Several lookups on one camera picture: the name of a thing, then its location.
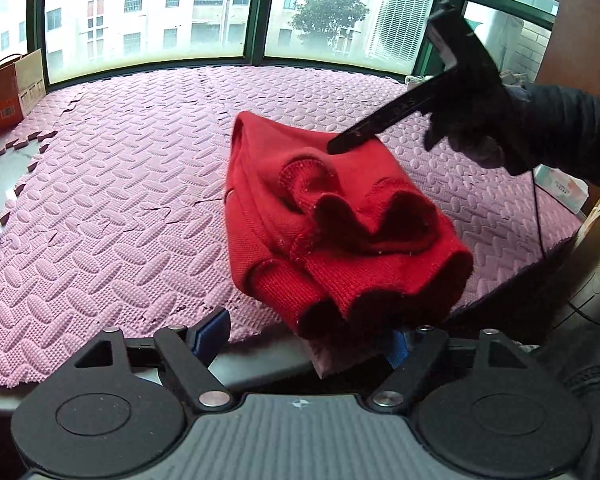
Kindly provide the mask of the right black sleeve forearm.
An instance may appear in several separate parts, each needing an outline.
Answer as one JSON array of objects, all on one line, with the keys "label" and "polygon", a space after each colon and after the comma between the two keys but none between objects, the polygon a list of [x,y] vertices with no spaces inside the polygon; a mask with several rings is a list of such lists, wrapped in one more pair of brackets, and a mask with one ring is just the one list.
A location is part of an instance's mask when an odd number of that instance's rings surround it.
[{"label": "right black sleeve forearm", "polygon": [[517,125],[507,168],[545,165],[600,187],[600,97],[559,86],[512,87]]}]

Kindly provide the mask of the right black gloved hand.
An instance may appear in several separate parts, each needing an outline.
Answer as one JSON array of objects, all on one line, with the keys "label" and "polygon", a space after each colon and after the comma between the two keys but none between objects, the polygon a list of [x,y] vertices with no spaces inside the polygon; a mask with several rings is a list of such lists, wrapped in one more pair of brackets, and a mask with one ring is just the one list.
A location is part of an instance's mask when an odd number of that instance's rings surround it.
[{"label": "right black gloved hand", "polygon": [[446,140],[454,152],[481,168],[505,168],[512,176],[519,176],[535,167],[522,135],[529,104],[526,88],[506,84],[490,96],[459,105],[452,112],[437,110],[430,116],[424,149],[430,152]]}]

